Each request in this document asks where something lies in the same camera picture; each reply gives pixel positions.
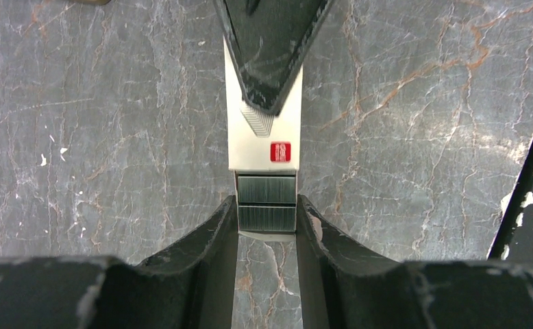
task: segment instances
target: rectangular white object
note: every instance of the rectangular white object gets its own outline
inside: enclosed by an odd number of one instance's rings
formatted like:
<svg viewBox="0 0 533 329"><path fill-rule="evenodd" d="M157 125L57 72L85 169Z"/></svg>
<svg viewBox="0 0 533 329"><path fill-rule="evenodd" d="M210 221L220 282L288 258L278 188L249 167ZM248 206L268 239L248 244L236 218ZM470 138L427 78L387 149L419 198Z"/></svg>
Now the rectangular white object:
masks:
<svg viewBox="0 0 533 329"><path fill-rule="evenodd" d="M228 169L240 172L298 171L301 147L303 68L278 117L243 101L230 53L224 44L228 124Z"/></svg>

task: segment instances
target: ribbed surface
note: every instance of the ribbed surface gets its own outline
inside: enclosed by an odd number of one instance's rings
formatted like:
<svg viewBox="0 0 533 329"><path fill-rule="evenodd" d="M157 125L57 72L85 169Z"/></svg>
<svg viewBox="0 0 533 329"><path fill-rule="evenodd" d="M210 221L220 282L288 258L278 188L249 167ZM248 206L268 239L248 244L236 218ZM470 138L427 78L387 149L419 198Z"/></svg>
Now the ribbed surface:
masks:
<svg viewBox="0 0 533 329"><path fill-rule="evenodd" d="M275 116L255 110L244 101L240 101L240 112L257 137L269 137L271 135Z"/></svg>
<svg viewBox="0 0 533 329"><path fill-rule="evenodd" d="M238 203L295 205L295 188L293 176L239 176Z"/></svg>
<svg viewBox="0 0 533 329"><path fill-rule="evenodd" d="M242 231L294 232L295 207L238 206Z"/></svg>

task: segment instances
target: gray marble table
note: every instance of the gray marble table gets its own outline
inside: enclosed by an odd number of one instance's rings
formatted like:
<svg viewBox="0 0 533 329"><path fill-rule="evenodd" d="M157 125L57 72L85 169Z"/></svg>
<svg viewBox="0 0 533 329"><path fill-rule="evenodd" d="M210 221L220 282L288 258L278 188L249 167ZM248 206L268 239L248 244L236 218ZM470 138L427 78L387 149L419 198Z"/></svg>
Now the gray marble table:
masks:
<svg viewBox="0 0 533 329"><path fill-rule="evenodd" d="M301 193L371 249L486 257L533 134L533 1L337 0L305 60ZM200 0L0 0L0 256L176 241L233 192ZM234 328L301 328L293 243L241 238Z"/></svg>

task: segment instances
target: red logo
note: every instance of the red logo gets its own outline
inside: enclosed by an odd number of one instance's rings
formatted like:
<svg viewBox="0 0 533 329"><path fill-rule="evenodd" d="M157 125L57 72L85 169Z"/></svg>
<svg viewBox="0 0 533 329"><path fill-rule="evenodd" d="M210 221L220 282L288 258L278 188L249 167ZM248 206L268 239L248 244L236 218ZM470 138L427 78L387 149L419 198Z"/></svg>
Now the red logo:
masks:
<svg viewBox="0 0 533 329"><path fill-rule="evenodd" d="M271 143L271 162L289 162L290 161L290 143L274 142Z"/></svg>

